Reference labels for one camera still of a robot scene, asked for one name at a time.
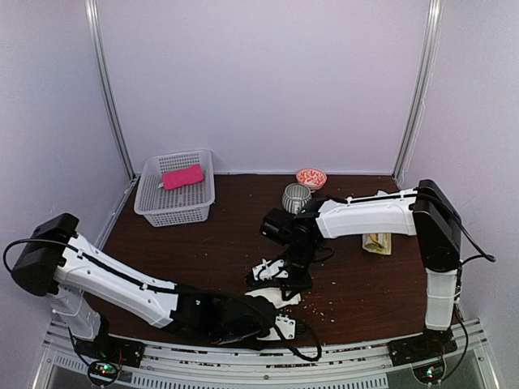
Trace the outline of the pink microfibre towel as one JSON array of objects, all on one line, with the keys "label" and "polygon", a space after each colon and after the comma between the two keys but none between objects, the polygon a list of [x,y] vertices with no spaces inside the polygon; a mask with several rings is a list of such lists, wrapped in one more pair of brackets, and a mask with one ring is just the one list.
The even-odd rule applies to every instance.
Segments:
[{"label": "pink microfibre towel", "polygon": [[179,169],[164,173],[160,187],[165,190],[175,190],[184,186],[194,185],[204,180],[204,173],[199,164],[191,165],[185,169]]}]

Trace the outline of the beige towel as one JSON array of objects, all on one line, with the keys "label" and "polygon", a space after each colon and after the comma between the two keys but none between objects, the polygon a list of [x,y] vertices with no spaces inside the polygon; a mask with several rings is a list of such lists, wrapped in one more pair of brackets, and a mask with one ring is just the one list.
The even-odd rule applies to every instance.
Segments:
[{"label": "beige towel", "polygon": [[282,298],[282,293],[279,288],[269,287],[254,289],[244,293],[245,296],[250,297],[263,297],[271,302],[277,309],[282,309],[288,306],[297,306],[301,303],[302,297],[300,293],[297,293],[294,297],[289,300]]}]

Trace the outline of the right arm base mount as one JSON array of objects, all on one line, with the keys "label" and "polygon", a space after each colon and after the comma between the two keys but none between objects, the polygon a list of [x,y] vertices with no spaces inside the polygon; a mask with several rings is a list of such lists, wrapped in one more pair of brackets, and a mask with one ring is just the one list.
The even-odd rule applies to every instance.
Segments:
[{"label": "right arm base mount", "polygon": [[424,334],[392,340],[388,342],[387,346],[393,366],[440,358],[446,353],[457,351],[455,340]]}]

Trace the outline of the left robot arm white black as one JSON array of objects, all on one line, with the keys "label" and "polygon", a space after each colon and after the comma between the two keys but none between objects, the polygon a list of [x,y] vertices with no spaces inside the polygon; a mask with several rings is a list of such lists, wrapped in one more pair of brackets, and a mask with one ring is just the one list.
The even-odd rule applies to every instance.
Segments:
[{"label": "left robot arm white black", "polygon": [[38,225],[23,246],[11,278],[24,291],[55,299],[72,334],[100,360],[117,351],[80,292],[122,308],[177,338],[197,344],[234,344],[282,338],[277,308],[267,298],[237,297],[160,280],[109,257],[79,234],[77,217],[62,213]]}]

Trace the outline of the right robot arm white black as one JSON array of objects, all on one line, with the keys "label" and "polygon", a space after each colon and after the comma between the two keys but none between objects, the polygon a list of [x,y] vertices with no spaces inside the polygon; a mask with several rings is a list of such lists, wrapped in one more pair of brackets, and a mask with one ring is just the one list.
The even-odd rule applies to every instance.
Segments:
[{"label": "right robot arm white black", "polygon": [[395,356],[440,356],[457,346],[451,329],[461,291],[461,218],[432,180],[392,194],[360,198],[309,199],[293,211],[273,208],[262,221],[262,235],[284,246],[274,259],[253,268],[251,281],[273,283],[285,301],[311,287],[310,265],[327,240],[360,235],[379,250],[395,234],[416,237],[427,275],[424,329],[410,340],[393,341]]}]

